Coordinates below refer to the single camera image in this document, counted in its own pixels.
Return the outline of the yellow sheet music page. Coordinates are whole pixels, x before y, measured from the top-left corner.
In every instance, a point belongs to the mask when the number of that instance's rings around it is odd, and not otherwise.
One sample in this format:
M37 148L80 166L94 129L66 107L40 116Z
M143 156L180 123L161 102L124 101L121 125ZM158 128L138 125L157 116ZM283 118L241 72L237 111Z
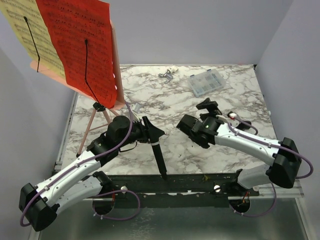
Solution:
M65 78L63 64L51 41L35 0L2 0L0 10L29 56Z

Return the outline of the black clip-on holder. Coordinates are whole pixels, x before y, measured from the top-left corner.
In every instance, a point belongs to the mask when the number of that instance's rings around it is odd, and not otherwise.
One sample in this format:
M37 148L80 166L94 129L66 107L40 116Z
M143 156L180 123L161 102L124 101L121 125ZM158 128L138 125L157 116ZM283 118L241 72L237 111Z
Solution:
M213 118L218 118L218 116L224 117L223 113L218 108L218 103L216 101L211 101L209 97L207 97L205 100L197 104L195 107L198 110L207 110L207 113L201 113L199 115L202 121L204 121L208 117L213 117ZM242 120L240 117L239 119L240 120L238 120L238 124L235 127L236 129L244 131L244 130L249 130L250 128L252 129L254 128L250 121Z

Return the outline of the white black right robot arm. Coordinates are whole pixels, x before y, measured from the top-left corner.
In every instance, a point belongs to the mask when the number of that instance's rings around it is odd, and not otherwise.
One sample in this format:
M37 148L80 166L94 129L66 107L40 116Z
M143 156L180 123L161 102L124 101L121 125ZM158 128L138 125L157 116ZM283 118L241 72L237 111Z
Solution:
M235 180L230 183L234 195L241 196L248 189L269 183L284 189L294 186L302 160L293 140L278 141L245 132L233 127L221 115L201 121L186 114L176 127L204 149L211 145L225 146L263 162L253 168L237 170Z

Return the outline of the black handheld microphone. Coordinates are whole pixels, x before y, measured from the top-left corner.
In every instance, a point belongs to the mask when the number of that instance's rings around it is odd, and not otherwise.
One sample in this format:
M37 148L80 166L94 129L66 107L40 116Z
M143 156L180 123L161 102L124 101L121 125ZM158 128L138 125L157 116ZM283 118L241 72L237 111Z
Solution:
M163 157L163 153L161 150L160 142L154 142L150 144L152 147L152 151L158 166L159 173L161 174L161 177L163 180L167 180L167 168L165 164L165 160Z

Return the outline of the pink perforated music stand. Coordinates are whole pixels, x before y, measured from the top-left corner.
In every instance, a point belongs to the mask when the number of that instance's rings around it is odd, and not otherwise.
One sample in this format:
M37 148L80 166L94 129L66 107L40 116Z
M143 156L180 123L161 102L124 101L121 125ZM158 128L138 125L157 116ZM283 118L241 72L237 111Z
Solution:
M94 100L96 104L104 106L104 108L109 109L114 115L117 115L115 110L122 108L125 105L122 77L119 63L118 46L116 39L116 29L113 23L111 26L111 50L112 50L112 73L114 78L114 84L108 83L106 86L108 89L104 89L102 85L97 86L95 89L98 91L98 99L95 99L93 94L86 94L83 91L67 84L64 77L61 77L53 70L50 70L43 64L38 64L37 61L33 60L30 63L30 67L33 70L38 70L39 73L49 77L52 80L74 90L75 92Z

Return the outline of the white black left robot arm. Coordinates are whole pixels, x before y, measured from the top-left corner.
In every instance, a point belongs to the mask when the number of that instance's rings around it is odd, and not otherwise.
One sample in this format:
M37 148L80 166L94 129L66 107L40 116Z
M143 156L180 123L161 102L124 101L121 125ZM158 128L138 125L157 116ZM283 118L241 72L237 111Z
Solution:
M58 203L60 197L89 173L117 157L122 147L134 142L151 145L159 173L166 180L167 168L159 142L164 134L146 116L139 121L123 115L115 117L107 131L94 139L66 168L37 185L27 183L21 188L20 225L32 226L37 232L47 228L57 218L58 209L62 207Z

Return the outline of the red paper sheet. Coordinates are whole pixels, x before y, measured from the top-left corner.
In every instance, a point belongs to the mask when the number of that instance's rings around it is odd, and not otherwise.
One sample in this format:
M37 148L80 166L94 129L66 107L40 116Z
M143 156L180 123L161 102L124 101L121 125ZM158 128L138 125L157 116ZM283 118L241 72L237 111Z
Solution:
M98 99L114 84L110 5L100 0L38 0L68 85Z

